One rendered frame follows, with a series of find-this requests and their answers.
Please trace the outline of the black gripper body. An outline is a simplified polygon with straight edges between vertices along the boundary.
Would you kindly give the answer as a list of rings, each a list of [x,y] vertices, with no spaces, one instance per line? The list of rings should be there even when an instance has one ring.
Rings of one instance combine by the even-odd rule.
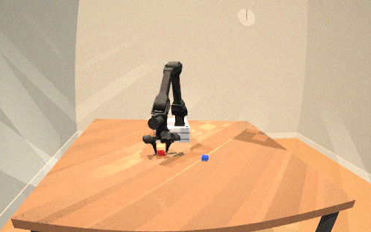
[[[158,129],[155,129],[155,135],[156,137],[152,137],[151,135],[143,135],[142,136],[142,141],[145,143],[145,144],[148,144],[148,143],[156,143],[156,140],[160,140],[160,137],[158,137],[158,132],[159,130],[163,129],[163,131],[166,131],[167,130],[167,126],[161,126],[159,127]],[[175,139],[174,141],[180,141],[180,136],[179,134],[177,134],[176,132],[175,133],[172,133],[172,134],[175,134]]]

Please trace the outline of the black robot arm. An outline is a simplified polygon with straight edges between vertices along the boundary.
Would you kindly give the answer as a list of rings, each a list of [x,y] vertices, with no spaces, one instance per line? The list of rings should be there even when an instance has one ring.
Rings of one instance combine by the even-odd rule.
[[[181,98],[180,73],[182,72],[182,68],[183,65],[179,61],[169,61],[165,65],[160,91],[152,107],[152,118],[148,121],[150,129],[155,130],[161,126],[167,126],[170,107],[171,114],[175,115],[174,126],[185,126],[185,116],[188,115],[188,110]],[[170,105],[169,100],[170,86],[172,86],[174,99],[172,105]],[[171,141],[174,141],[175,134],[170,133],[170,129],[166,131],[161,129],[158,132],[158,137],[160,137],[160,143],[170,144]]]

